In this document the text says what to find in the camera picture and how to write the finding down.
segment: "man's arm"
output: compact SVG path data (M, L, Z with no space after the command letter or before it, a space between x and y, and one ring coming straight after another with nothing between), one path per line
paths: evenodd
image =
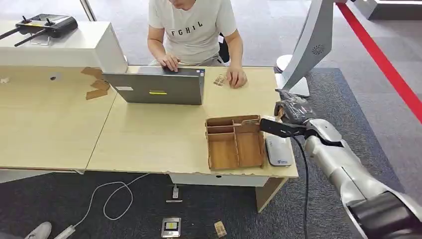
M163 41L164 28L158 29L149 26L147 39L149 51L162 66L167 66L170 70L177 72L180 60L172 54L166 54Z
M227 78L232 87L239 88L248 81L247 76L242 69L243 41L238 30L224 38L227 42L230 55L230 66L227 70Z
M239 31L236 30L232 35L224 38L228 45L228 53L231 60L230 65L242 67L243 40L240 37Z

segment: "shoe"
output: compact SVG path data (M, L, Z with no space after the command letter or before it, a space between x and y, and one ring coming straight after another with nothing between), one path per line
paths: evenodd
M47 239L51 233L51 223L41 223L25 239Z

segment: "black glove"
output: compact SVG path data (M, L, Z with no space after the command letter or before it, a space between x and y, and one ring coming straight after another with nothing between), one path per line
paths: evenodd
M288 91L279 89L276 89L276 91L280 93L281 101L276 103L274 116L277 116L280 108L283 108L283 122L303 125L305 121L317 117L307 100Z

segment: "robotic arm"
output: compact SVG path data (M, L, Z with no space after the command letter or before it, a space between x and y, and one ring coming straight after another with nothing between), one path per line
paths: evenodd
M336 188L352 229L364 239L422 238L422 208L387 187L366 170L332 124L316 118L308 102L280 91L275 116L262 119L262 131L279 137L305 136L305 151Z

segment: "laptop lid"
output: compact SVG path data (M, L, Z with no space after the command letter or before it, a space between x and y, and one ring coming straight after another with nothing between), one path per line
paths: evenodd
M167 72L161 67L141 67L139 73L103 73L128 103L201 105L203 69Z

